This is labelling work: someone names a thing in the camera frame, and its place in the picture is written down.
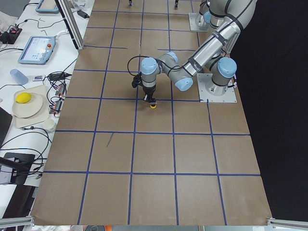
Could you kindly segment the white paper cup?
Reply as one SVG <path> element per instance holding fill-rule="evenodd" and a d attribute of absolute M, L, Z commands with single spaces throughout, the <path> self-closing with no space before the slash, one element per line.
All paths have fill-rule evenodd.
<path fill-rule="evenodd" d="M 56 126 L 57 124 L 53 119 L 47 119 L 43 123 L 43 128 L 47 131 L 55 131 Z"/>

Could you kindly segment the beige square tray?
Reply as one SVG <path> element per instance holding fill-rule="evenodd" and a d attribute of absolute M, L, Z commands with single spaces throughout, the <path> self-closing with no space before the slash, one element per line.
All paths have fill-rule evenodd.
<path fill-rule="evenodd" d="M 17 103 L 17 96 L 23 92 L 31 94 L 31 100 L 27 103 Z M 47 88 L 43 85 L 20 90 L 14 94 L 12 112 L 16 128 L 41 123 L 49 118 L 49 104 L 46 94 Z"/>

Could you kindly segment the black power adapter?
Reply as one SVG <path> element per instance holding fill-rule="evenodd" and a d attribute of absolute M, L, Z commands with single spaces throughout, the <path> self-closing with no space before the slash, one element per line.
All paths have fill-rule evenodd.
<path fill-rule="evenodd" d="M 84 18 L 84 19 L 87 19 L 87 18 L 90 17 L 90 16 L 89 16 L 86 12 L 84 12 L 83 10 L 78 10 L 78 11 L 77 11 L 77 14 L 78 14 L 80 17 Z"/>

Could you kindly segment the blue teach pendant near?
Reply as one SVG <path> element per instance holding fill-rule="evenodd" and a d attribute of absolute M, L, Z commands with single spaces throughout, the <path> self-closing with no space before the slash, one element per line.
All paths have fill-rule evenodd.
<path fill-rule="evenodd" d="M 44 65 L 50 59 L 55 45 L 56 37 L 31 36 L 18 63 Z"/>

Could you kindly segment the blue teach pendant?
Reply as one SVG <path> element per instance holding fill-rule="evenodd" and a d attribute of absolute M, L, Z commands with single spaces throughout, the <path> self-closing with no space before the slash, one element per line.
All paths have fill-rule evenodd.
<path fill-rule="evenodd" d="M 31 36 L 18 63 L 44 65 L 50 59 L 55 45 L 56 37 Z"/>
<path fill-rule="evenodd" d="M 36 12 L 38 13 L 58 13 L 58 7 L 55 0 L 40 0 Z"/>

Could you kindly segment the beige round plate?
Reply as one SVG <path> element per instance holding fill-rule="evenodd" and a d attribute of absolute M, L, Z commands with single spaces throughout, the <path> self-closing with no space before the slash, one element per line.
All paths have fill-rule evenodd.
<path fill-rule="evenodd" d="M 20 118 L 27 118 L 36 114 L 43 106 L 43 98 L 40 94 L 30 93 L 32 99 L 28 103 L 20 104 L 16 101 L 13 103 L 13 114 Z"/>

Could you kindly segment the yellow lemon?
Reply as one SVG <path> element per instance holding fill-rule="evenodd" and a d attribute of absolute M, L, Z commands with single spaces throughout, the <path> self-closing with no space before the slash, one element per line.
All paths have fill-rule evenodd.
<path fill-rule="evenodd" d="M 32 99 L 32 95 L 28 92 L 22 92 L 18 94 L 15 98 L 15 101 L 20 104 L 28 103 Z"/>

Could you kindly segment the translucent blue plastic cup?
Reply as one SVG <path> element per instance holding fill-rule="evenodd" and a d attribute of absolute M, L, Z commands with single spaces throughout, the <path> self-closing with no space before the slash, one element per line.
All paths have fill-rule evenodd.
<path fill-rule="evenodd" d="M 24 85 L 28 83 L 27 76 L 17 69 L 12 69 L 10 71 L 10 75 L 15 80 L 15 82 L 19 85 Z"/>

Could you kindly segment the blue teach pendant far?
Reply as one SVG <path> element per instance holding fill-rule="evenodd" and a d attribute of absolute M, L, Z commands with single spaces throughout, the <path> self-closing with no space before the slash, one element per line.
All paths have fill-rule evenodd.
<path fill-rule="evenodd" d="M 55 0 L 40 0 L 36 12 L 38 13 L 58 13 L 58 7 Z"/>

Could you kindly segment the aluminium frame post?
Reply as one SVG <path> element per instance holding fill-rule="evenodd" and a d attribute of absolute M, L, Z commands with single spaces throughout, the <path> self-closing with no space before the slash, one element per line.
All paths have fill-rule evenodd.
<path fill-rule="evenodd" d="M 58 10 L 77 50 L 84 49 L 84 41 L 67 0 L 55 0 Z"/>

